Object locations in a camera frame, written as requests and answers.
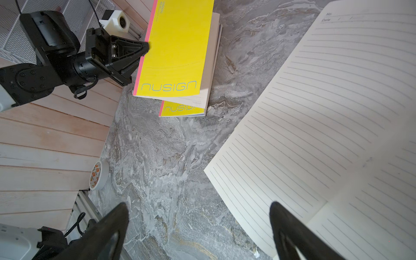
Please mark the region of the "yellow cover notebook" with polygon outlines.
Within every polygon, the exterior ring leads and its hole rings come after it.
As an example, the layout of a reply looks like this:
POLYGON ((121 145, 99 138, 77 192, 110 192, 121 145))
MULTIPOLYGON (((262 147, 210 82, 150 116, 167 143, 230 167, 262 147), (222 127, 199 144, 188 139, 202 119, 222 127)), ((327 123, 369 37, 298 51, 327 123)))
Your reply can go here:
POLYGON ((184 105, 172 101, 163 101, 159 111, 159 117, 204 117, 208 110, 211 94, 212 81, 218 56, 219 42, 221 39, 222 26, 213 25, 210 33, 205 67, 202 77, 201 90, 197 97, 201 98, 202 108, 184 105))

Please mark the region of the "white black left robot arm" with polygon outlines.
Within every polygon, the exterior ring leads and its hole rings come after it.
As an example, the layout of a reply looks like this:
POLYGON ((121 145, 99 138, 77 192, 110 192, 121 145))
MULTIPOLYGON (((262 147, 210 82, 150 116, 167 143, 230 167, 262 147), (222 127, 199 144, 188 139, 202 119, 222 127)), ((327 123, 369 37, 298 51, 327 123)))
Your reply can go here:
POLYGON ((68 86, 78 100, 102 79, 111 78, 126 86, 150 49, 147 42, 90 28, 86 31, 86 49, 80 52, 78 38, 58 11, 22 14, 19 21, 37 63, 1 68, 1 111, 45 98, 61 85, 68 86))

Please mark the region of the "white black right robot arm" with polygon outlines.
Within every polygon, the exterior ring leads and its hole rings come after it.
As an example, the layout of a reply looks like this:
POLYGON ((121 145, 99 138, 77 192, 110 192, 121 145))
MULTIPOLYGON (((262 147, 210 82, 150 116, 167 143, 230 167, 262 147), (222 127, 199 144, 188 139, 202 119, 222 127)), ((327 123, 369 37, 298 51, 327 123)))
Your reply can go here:
MULTIPOLYGON (((281 260, 340 260, 342 256, 317 237, 280 203, 273 202, 269 212, 278 257, 281 260)), ((117 205, 81 238, 67 242, 60 231, 1 225, 3 260, 118 260, 120 259, 129 211, 117 205)))

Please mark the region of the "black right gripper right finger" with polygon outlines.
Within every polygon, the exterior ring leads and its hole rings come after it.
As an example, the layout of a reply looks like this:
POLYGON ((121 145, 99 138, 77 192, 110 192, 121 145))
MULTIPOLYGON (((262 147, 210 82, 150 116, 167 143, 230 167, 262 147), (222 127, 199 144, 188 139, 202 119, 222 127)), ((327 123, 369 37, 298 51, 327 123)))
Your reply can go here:
POLYGON ((279 259, 299 260, 299 254, 307 260, 343 259, 279 202, 272 202, 269 219, 279 259))

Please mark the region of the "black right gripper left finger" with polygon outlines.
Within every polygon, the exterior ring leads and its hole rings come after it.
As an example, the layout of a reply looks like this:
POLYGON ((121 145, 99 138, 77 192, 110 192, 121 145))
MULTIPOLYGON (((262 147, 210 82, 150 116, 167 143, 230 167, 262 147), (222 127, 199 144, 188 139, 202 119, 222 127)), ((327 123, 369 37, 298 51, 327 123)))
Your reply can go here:
POLYGON ((56 260, 118 260, 129 223, 129 211, 120 203, 82 238, 59 253, 56 260))

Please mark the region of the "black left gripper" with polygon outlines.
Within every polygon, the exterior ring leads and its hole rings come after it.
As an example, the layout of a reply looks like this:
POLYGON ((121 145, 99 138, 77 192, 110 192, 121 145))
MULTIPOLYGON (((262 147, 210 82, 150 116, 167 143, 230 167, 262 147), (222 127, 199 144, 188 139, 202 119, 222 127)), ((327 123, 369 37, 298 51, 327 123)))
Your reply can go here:
POLYGON ((110 35, 102 28, 90 28, 86 31, 84 52, 73 59, 75 81, 112 79, 126 86, 132 82, 141 57, 149 50, 147 42, 110 35))

